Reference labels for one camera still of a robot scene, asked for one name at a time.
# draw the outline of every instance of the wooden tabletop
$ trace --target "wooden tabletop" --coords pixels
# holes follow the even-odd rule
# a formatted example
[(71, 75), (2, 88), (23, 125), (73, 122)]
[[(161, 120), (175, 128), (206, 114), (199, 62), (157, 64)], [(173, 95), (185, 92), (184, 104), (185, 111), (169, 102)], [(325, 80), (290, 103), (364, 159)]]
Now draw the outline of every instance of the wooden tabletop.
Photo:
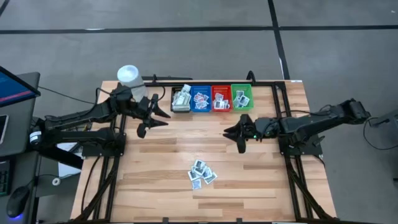
[[(102, 88), (111, 91), (116, 85), (115, 81), (106, 81)], [(286, 87), (291, 109), (308, 111), (303, 83), (286, 81)], [(145, 139), (140, 139), (136, 128), (141, 121), (127, 119), (127, 146), (120, 159), (111, 221), (161, 222), (163, 217), (169, 217), (171, 222), (231, 222), (236, 218), (294, 221), (285, 162), (276, 139), (248, 141), (246, 153), (239, 154), (235, 142), (222, 134), (239, 121), (241, 112), (175, 114), (170, 111), (170, 90), (166, 87), (159, 106), (171, 119), (153, 116), (168, 122), (168, 126), (148, 130)], [(163, 90), (150, 87), (148, 92), (149, 96), (161, 95)], [(271, 88), (253, 87), (252, 92), (251, 118), (275, 117)], [(99, 101), (107, 97), (101, 93)], [(281, 94), (279, 99), (284, 110)], [(96, 124), (94, 128), (103, 126), (109, 125)], [(218, 175), (210, 185), (202, 181), (200, 190), (192, 190), (187, 174), (196, 159), (207, 162)], [(71, 218), (80, 214), (83, 190), (94, 160), (84, 161)], [(309, 191), (327, 213), (335, 216), (323, 165), (313, 156), (302, 156), (302, 160)], [(91, 177), (85, 206), (97, 191), (101, 166), (102, 158)], [(297, 191), (305, 216), (302, 194)], [(106, 199), (107, 193), (100, 218), (104, 217)]]

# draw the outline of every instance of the computer mouse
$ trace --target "computer mouse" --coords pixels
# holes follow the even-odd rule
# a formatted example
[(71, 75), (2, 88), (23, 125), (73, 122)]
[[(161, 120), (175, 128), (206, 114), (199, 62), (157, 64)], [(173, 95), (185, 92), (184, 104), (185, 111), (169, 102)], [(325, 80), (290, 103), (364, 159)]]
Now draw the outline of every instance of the computer mouse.
[(8, 217), (15, 218), (24, 211), (29, 193), (29, 188), (26, 186), (18, 187), (13, 191), (7, 202)]

